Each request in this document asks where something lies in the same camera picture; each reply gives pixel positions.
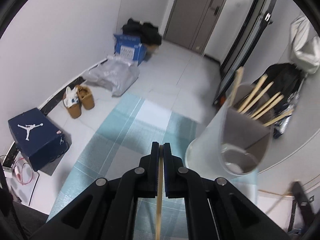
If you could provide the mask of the white utensil holder cup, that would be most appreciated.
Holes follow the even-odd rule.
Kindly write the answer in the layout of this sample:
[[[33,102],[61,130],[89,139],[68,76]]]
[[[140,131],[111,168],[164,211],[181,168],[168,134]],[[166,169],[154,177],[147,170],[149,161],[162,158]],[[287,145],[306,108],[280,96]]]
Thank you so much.
[[[274,111],[269,110],[261,120],[238,113],[238,105],[252,90],[252,85],[240,85],[233,104],[225,102],[189,144],[185,153],[187,168],[210,180],[231,180],[257,169],[272,141],[273,128],[264,123],[273,117]]]

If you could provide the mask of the wooden chopstick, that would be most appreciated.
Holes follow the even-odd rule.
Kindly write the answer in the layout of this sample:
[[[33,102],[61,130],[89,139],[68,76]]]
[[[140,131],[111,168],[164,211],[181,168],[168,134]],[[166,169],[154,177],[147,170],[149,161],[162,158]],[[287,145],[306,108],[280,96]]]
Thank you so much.
[[[229,107],[233,105],[233,101],[235,99],[238,87],[242,81],[243,73],[244,73],[244,67],[239,67],[238,70],[235,72],[233,89],[229,99],[229,105],[228,105]]]
[[[257,111],[255,111],[252,115],[250,115],[250,118],[255,117],[258,115],[262,110],[264,110],[269,104],[271,104],[278,96],[280,96],[280,92],[274,94],[270,100],[268,100],[264,105],[262,105]]]
[[[257,91],[260,89],[260,87],[263,85],[265,80],[267,79],[267,74],[264,74],[258,81],[258,83],[255,85],[249,96],[246,98],[246,100],[243,102],[243,104],[238,108],[238,113],[241,113],[245,107],[251,102]]]
[[[163,146],[159,146],[159,165],[158,165],[158,189],[156,204],[156,232],[155,240],[161,238],[161,216],[162,216],[162,199],[163,199]]]
[[[246,108],[241,111],[242,114],[246,113],[250,108],[252,108],[253,105],[255,105],[259,99],[268,91],[268,89],[274,84],[274,82],[270,82],[259,94],[258,96],[256,96],[254,98],[253,101],[250,102],[250,104],[248,106],[246,106]]]
[[[291,116],[292,113],[294,112],[293,109],[275,117],[274,119],[268,121],[267,123],[263,124],[264,127],[268,127],[268,126],[271,126],[272,124],[275,124],[276,122],[280,121],[280,120],[283,120],[285,118],[287,118],[288,116]]]

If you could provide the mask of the teal plaid tablecloth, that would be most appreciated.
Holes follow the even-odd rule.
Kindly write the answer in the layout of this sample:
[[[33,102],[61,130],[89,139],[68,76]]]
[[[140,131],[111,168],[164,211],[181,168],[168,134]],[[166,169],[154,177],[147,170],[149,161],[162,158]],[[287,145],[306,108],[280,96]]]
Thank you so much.
[[[151,101],[127,94],[101,123],[75,162],[49,214],[48,221],[97,178],[120,178],[151,153],[152,142],[170,143],[172,155],[185,159],[189,144],[206,125],[165,109]],[[257,204],[257,171],[232,179],[232,184]],[[142,198],[137,205],[133,239],[155,239],[156,199]],[[163,193],[160,239],[188,239],[182,198]]]

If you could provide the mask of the grey plastic bag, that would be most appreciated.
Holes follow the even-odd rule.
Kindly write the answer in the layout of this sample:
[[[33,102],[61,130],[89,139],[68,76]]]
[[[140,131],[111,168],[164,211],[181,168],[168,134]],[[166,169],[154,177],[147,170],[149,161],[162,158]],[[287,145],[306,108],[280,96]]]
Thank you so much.
[[[130,60],[118,55],[108,56],[107,60],[86,70],[81,75],[90,84],[104,87],[112,96],[122,96],[138,79],[139,68]]]

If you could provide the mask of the navy Jordan shoe box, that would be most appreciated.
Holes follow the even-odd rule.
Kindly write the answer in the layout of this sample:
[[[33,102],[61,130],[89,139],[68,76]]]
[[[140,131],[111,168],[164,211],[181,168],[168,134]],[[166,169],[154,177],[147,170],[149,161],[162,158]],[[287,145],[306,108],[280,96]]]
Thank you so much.
[[[9,119],[8,126],[22,156],[34,171],[65,154],[70,147],[69,137],[38,108]]]

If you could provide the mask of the blue cardboard box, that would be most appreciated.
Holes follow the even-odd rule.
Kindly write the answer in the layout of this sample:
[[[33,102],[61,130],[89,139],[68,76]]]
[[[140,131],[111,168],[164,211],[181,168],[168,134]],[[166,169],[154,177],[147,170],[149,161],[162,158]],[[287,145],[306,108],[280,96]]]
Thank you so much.
[[[145,59],[147,48],[141,43],[140,37],[124,34],[114,34],[115,45],[114,53],[136,66],[139,66]]]

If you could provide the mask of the black clothes pile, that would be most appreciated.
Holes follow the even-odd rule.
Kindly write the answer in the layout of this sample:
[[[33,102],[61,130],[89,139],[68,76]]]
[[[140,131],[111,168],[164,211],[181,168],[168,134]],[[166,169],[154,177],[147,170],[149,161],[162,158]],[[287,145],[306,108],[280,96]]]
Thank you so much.
[[[140,37],[140,42],[149,46],[162,44],[159,28],[150,22],[139,22],[130,18],[127,24],[123,25],[122,31],[124,35]]]

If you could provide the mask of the black hanging jacket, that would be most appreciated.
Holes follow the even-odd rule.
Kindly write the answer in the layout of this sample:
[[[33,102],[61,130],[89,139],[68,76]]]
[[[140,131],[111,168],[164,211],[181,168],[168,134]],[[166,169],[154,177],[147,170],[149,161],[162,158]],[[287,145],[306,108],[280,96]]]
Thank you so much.
[[[273,82],[273,85],[267,91],[268,96],[271,98],[279,92],[284,96],[283,101],[285,102],[291,94],[298,90],[304,77],[303,71],[291,63],[273,64],[265,70],[264,74],[267,75],[267,79],[261,86],[261,89],[264,89],[269,83]]]

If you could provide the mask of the brown entrance door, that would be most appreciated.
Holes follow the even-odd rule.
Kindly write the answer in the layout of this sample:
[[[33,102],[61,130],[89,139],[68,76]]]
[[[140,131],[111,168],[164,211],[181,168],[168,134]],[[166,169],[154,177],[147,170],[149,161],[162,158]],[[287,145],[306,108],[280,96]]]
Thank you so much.
[[[204,49],[226,0],[173,0],[163,38],[198,54]]]

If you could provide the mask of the white hanging bag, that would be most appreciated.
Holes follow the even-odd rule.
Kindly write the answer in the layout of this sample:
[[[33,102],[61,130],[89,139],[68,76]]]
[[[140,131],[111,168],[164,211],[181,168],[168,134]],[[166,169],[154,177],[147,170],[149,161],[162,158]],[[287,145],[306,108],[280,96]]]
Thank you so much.
[[[290,26],[290,60],[307,74],[319,69],[319,36],[309,38],[311,23],[304,15],[298,16]]]

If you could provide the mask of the black framed glass door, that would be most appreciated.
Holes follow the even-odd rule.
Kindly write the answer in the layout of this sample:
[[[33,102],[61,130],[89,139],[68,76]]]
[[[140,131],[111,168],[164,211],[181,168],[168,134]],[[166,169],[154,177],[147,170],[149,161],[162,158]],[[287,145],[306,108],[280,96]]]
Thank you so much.
[[[253,0],[241,29],[226,58],[220,66],[220,77],[213,106],[220,107],[226,92],[234,80],[235,71],[249,59],[266,27],[272,23],[271,16],[277,0]]]

